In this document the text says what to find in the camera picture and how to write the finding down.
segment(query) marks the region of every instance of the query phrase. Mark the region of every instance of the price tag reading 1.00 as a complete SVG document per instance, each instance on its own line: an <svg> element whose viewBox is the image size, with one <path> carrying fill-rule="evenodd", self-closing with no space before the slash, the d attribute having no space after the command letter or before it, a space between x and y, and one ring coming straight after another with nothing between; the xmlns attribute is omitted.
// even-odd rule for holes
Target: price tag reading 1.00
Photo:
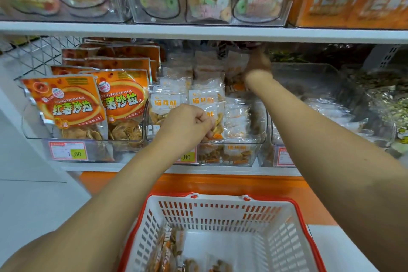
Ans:
<svg viewBox="0 0 408 272"><path fill-rule="evenodd" d="M181 156L181 158L177 160L176 163L184 163L184 164L197 163L197 148Z"/></svg>
<svg viewBox="0 0 408 272"><path fill-rule="evenodd" d="M88 161L84 142L50 141L49 147L54 160L81 160Z"/></svg>

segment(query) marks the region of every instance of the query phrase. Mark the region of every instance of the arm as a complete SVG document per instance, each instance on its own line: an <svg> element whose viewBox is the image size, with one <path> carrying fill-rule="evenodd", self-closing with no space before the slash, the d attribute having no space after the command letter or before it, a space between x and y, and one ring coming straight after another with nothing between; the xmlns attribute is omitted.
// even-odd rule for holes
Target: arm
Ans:
<svg viewBox="0 0 408 272"><path fill-rule="evenodd" d="M261 51L254 53L245 82L265 104L293 163L377 269L406 270L408 171L297 99L273 79L270 68Z"/></svg>
<svg viewBox="0 0 408 272"><path fill-rule="evenodd" d="M153 142L136 154L96 196L36 248L20 265L3 271L111 271L146 196L159 177L205 135L213 120L192 105L170 111Z"/></svg>

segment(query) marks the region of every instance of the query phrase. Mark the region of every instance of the shopping basket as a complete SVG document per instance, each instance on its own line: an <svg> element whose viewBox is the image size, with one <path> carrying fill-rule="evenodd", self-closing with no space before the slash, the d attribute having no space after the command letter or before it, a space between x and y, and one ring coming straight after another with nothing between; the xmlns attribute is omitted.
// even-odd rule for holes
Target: shopping basket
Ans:
<svg viewBox="0 0 408 272"><path fill-rule="evenodd" d="M296 202L288 198L151 194L130 232L119 272L145 271L160 228L184 230L183 256L207 272L207 255L233 271L326 271Z"/></svg>

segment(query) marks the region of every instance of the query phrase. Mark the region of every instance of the metal wire mesh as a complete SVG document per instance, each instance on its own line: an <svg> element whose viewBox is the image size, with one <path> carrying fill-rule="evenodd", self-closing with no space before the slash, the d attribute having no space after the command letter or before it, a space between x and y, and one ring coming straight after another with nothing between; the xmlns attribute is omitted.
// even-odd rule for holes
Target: metal wire mesh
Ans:
<svg viewBox="0 0 408 272"><path fill-rule="evenodd" d="M78 37L25 36L26 44L5 53L3 66L10 77L20 84L20 79L51 75L48 65L61 65L63 48L75 48L81 43Z"/></svg>

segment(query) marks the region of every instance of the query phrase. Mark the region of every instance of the person's right arm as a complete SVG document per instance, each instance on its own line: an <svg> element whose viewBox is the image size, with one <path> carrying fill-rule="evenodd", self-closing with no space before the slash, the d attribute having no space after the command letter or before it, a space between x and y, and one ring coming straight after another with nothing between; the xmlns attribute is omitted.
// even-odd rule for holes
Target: person's right arm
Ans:
<svg viewBox="0 0 408 272"><path fill-rule="evenodd" d="M368 140L286 90L268 58L250 58L245 83L266 106L304 179L380 271L408 267L408 171Z"/></svg>

